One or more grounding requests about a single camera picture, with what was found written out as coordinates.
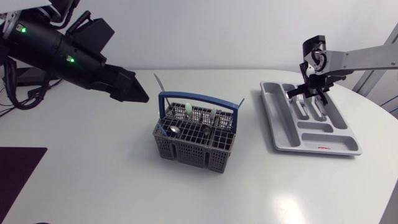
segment green object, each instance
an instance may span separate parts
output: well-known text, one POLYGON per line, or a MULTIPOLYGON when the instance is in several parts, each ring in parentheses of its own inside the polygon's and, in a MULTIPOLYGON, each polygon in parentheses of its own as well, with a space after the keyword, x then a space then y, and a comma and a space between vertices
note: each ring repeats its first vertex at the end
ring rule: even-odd
POLYGON ((188 119, 190 119, 192 114, 192 105, 190 103, 185 104, 185 111, 187 112, 188 119))

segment metal utensil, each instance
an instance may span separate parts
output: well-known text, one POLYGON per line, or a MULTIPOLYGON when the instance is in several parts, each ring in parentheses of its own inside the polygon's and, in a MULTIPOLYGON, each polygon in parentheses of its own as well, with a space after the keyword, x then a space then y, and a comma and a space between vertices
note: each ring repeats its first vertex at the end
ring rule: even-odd
POLYGON ((216 108, 211 109, 211 111, 210 111, 210 121, 211 121, 212 124, 214 124, 214 122, 215 122, 216 113, 217 113, 216 108))
POLYGON ((172 132, 174 132, 175 134, 180 134, 180 133, 181 133, 181 130, 180 130, 177 126, 171 125, 169 128, 170 128, 170 130, 172 130, 172 132))
POLYGON ((286 98, 287 98, 287 100, 289 101, 289 103, 292 101, 292 99, 291 98, 289 98, 289 95, 287 94, 287 91, 285 91, 285 95, 286 95, 286 98))
POLYGON ((205 134, 206 137, 211 133, 211 127, 206 124, 203 124, 201 126, 201 130, 203 131, 203 133, 205 134))
POLYGON ((202 123, 202 122, 203 122, 203 112, 200 113, 200 118, 199 118, 199 123, 202 123))
MULTIPOLYGON (((156 78, 156 80, 157 80, 157 83, 158 83, 159 86, 160 86, 160 89, 161 89, 162 91, 164 91, 162 82, 160 81, 159 77, 158 77, 156 74, 154 74, 154 75, 155 75, 155 78, 156 78)), ((172 108, 172 105, 170 104, 170 102, 169 102, 169 100, 168 100, 167 98, 166 98, 166 101, 167 101, 167 104, 169 105, 169 107, 170 107, 170 109, 171 109, 171 108, 172 108)))
POLYGON ((326 116, 328 115, 326 114, 324 107, 320 104, 319 99, 317 97, 315 97, 315 105, 317 106, 319 112, 321 112, 322 119, 326 120, 326 116))
POLYGON ((301 107, 304 109, 305 114, 308 116, 307 106, 304 103, 304 94, 297 95, 298 102, 300 103, 301 107))

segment cutlery basket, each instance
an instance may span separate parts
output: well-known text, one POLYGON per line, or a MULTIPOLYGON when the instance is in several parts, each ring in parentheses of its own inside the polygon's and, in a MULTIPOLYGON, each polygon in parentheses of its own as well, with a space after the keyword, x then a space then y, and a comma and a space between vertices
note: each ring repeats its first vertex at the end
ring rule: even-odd
POLYGON ((234 143, 239 106, 210 96, 194 93, 164 91, 159 94, 160 118, 153 135, 160 156, 197 167, 223 173, 234 143), (217 110, 214 121, 210 118, 211 108, 192 106, 188 117, 185 105, 171 103, 164 110, 165 98, 185 98, 211 103, 232 110, 217 110), (180 134, 173 132, 170 126, 180 129, 180 134), (204 128, 210 128, 210 134, 204 128))

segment gray cutlery tray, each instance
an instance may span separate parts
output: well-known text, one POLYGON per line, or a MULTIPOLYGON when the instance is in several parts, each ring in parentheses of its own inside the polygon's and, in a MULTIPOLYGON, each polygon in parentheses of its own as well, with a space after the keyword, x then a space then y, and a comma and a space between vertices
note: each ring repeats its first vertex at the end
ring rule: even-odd
POLYGON ((305 108, 285 92, 297 84, 260 82, 261 96, 271 126, 274 145, 280 151, 314 152, 358 156, 362 150, 328 93, 326 116, 315 104, 315 97, 305 98, 305 108))

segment cutlery tray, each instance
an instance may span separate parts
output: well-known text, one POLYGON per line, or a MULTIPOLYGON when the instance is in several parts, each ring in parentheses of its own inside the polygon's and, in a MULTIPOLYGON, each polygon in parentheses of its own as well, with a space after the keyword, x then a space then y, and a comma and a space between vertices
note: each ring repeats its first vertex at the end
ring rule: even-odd
POLYGON ((165 159, 174 160, 197 167, 223 173, 234 143, 239 106, 217 98, 194 93, 163 91, 159 94, 158 123, 153 135, 160 153, 165 159), (210 119, 211 108, 192 106, 188 117, 185 105, 171 103, 165 110, 165 98, 185 98, 218 105, 232 112, 217 110, 214 122, 210 119), (181 133, 176 134, 170 126, 176 126, 181 133), (204 127, 211 129, 205 134, 204 127))
POLYGON ((315 97, 304 98, 304 106, 286 97, 297 87, 291 83, 260 82, 261 96, 271 126, 274 145, 280 151, 314 152, 357 156, 362 150, 333 100, 325 93, 326 116, 315 97))

